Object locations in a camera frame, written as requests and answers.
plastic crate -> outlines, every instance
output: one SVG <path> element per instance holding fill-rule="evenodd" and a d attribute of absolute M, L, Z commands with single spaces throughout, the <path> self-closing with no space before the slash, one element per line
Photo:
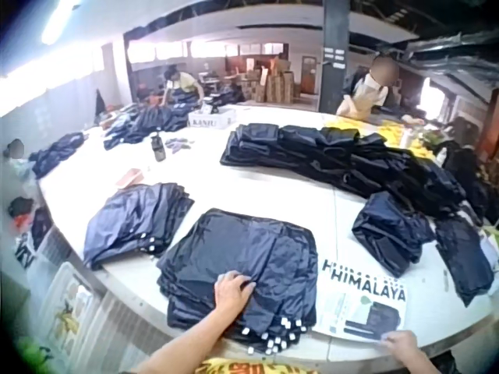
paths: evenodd
<path fill-rule="evenodd" d="M 63 263 L 41 307 L 37 337 L 55 356 L 54 367 L 73 372 L 101 300 L 70 263 Z"/>
<path fill-rule="evenodd" d="M 75 373 L 130 370 L 169 340 L 108 292 L 80 350 Z"/>

yellow shirt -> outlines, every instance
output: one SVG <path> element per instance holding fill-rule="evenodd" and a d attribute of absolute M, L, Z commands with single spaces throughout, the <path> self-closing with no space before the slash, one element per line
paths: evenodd
<path fill-rule="evenodd" d="M 186 72 L 180 72 L 179 74 L 179 80 L 169 80 L 166 83 L 166 88 L 168 88 L 169 90 L 177 90 L 178 88 L 181 88 L 184 92 L 193 92 L 196 89 L 196 87 L 194 86 L 196 79 Z"/>
<path fill-rule="evenodd" d="M 224 358 L 206 360 L 195 374 L 318 374 L 315 370 L 303 370 L 289 365 L 264 364 L 262 362 L 237 362 Z"/>

door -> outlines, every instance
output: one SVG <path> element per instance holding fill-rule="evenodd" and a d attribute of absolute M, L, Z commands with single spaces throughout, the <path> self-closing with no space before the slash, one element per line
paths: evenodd
<path fill-rule="evenodd" d="M 315 57 L 302 57 L 302 94 L 315 93 L 315 75 L 317 73 L 317 59 Z"/>

hand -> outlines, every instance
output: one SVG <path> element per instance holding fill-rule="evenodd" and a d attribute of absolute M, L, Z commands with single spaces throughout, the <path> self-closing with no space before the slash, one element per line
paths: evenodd
<path fill-rule="evenodd" d="M 424 353 L 418 348 L 416 335 L 412 331 L 392 331 L 381 337 L 381 345 L 405 367 L 419 361 Z"/>
<path fill-rule="evenodd" d="M 237 271 L 220 274 L 215 283 L 215 310 L 220 310 L 232 318 L 236 318 L 246 306 L 256 283 L 247 284 L 241 291 L 241 285 L 251 277 L 241 275 Z"/>

large round table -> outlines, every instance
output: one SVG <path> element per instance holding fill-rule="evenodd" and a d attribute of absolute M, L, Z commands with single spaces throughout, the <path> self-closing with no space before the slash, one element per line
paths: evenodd
<path fill-rule="evenodd" d="M 186 128 L 163 132 L 163 139 L 187 138 L 192 149 L 167 153 L 161 163 L 154 160 L 149 139 L 122 144 L 106 151 L 101 130 L 92 129 L 90 138 L 54 171 L 40 180 L 41 191 L 55 226 L 73 250 L 83 257 L 87 224 L 115 191 L 115 183 L 130 168 L 143 170 L 144 183 L 176 182 L 195 200 L 175 234 L 182 238 L 199 216 L 220 208 L 257 217 L 270 217 L 309 228 L 315 237 L 320 259 L 336 259 L 355 268 L 378 274 L 386 270 L 353 238 L 351 228 L 365 200 L 331 185 L 315 182 L 290 171 L 270 168 L 232 168 L 219 163 L 229 132 L 239 123 L 266 122 L 321 128 L 334 116 L 281 108 L 234 106 L 237 123 L 229 129 Z M 95 272 L 105 287 L 169 336 L 181 331 L 166 324 L 168 300 L 156 280 L 160 270 L 146 255 L 118 259 Z M 421 260 L 402 276 L 408 300 L 405 328 L 413 330 L 429 355 L 449 349 L 494 320 L 487 295 L 475 297 L 465 308 L 434 244 L 424 245 Z M 229 340 L 214 355 L 246 357 L 246 349 Z M 267 357 L 276 362 L 298 363 L 322 372 L 378 372 L 398 364 L 376 343 L 359 343 L 325 336 L 304 335 L 298 345 Z"/>

